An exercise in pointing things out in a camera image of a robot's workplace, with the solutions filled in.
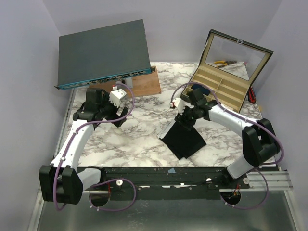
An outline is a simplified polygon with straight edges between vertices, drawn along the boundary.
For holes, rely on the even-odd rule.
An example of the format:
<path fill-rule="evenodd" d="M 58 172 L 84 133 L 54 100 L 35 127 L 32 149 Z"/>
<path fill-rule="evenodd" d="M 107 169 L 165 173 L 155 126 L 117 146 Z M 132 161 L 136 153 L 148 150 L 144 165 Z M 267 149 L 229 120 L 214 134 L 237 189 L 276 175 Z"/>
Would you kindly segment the black underwear white waistband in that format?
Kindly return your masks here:
<path fill-rule="evenodd" d="M 175 120 L 165 125 L 157 136 L 179 160 L 189 158 L 206 146 L 205 140 L 194 127 L 188 130 Z"/>

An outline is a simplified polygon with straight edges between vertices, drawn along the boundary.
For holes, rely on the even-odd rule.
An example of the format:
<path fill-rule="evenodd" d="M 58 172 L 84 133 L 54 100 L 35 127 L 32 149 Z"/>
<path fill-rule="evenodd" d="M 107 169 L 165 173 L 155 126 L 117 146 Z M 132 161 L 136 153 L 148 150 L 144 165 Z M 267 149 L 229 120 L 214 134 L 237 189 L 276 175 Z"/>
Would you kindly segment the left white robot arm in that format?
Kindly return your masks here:
<path fill-rule="evenodd" d="M 87 167 L 78 172 L 79 159 L 88 139 L 101 123 L 112 123 L 117 128 L 131 112 L 124 107 L 117 112 L 127 93 L 117 86 L 110 92 L 88 88 L 85 101 L 73 114 L 72 126 L 62 148 L 49 165 L 41 166 L 38 176 L 44 201 L 76 205 L 84 190 L 94 187 L 102 190 L 107 183 L 103 171 Z"/>

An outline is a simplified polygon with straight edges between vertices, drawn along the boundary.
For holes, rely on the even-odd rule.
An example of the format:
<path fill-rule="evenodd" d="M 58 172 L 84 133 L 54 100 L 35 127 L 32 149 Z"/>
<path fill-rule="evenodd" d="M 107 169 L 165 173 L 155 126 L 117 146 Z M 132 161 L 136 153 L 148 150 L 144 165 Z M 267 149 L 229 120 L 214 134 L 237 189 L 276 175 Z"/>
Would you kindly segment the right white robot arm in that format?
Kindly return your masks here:
<path fill-rule="evenodd" d="M 193 107 L 185 106 L 181 98 L 172 98 L 171 106 L 176 108 L 176 121 L 190 129 L 198 119 L 223 125 L 242 138 L 243 155 L 227 166 L 221 177 L 222 185 L 228 189 L 239 183 L 239 177 L 262 165 L 278 154 L 282 148 L 267 119 L 256 120 L 244 117 L 228 109 L 217 99 L 208 101 L 200 89 L 189 93 Z"/>

